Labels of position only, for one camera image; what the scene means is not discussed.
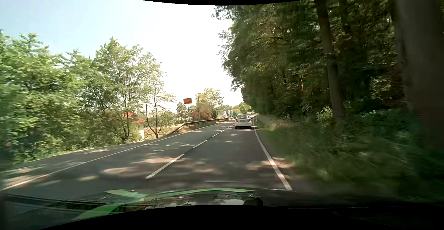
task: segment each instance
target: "asphalt road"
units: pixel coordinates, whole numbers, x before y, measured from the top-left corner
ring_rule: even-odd
[[[235,130],[231,120],[158,140],[37,160],[7,170],[3,191],[77,199],[113,189],[291,189],[255,130]]]

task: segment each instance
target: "sky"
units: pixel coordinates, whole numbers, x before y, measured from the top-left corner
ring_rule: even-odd
[[[218,33],[231,21],[211,17],[214,6],[144,0],[0,0],[0,29],[11,37],[36,33],[52,53],[72,52],[93,58],[111,37],[128,47],[139,44],[162,62],[166,91],[176,102],[204,88],[221,89],[224,104],[242,102],[231,91],[231,78],[217,55]]]

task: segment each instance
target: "road sign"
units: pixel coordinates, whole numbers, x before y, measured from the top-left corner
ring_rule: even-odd
[[[191,102],[191,98],[185,98],[184,100],[183,100],[183,103],[184,104],[191,104],[192,102]]]

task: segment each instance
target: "roadside vegetation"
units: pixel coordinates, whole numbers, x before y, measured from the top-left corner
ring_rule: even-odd
[[[182,123],[215,118],[220,90],[205,88],[200,102],[177,111],[165,104],[160,63],[138,45],[111,38],[85,57],[51,53],[36,34],[12,38],[0,30],[0,152],[21,163],[80,149],[113,146],[169,134]]]
[[[442,77],[441,83],[424,77],[423,90],[409,81],[440,64],[416,65],[413,54],[405,61],[415,41],[401,37],[407,25],[396,1],[218,6],[214,17],[233,21],[220,33],[219,54],[233,90],[259,113],[259,135],[297,172],[328,189],[442,200],[444,149],[436,122],[444,118],[434,98]],[[429,1],[444,10],[443,0]],[[442,51],[437,45],[428,49]]]

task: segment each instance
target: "metal guardrail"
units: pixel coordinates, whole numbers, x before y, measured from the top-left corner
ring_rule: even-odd
[[[228,117],[228,118],[217,118],[217,119],[209,119],[209,120],[201,120],[201,121],[190,121],[190,122],[186,122],[182,125],[179,126],[179,128],[175,129],[173,132],[171,132],[171,134],[175,134],[177,133],[181,128],[185,127],[185,126],[192,126],[192,125],[197,125],[197,124],[207,124],[207,123],[211,123],[211,122],[221,122],[221,121],[229,121],[234,119],[234,117]]]

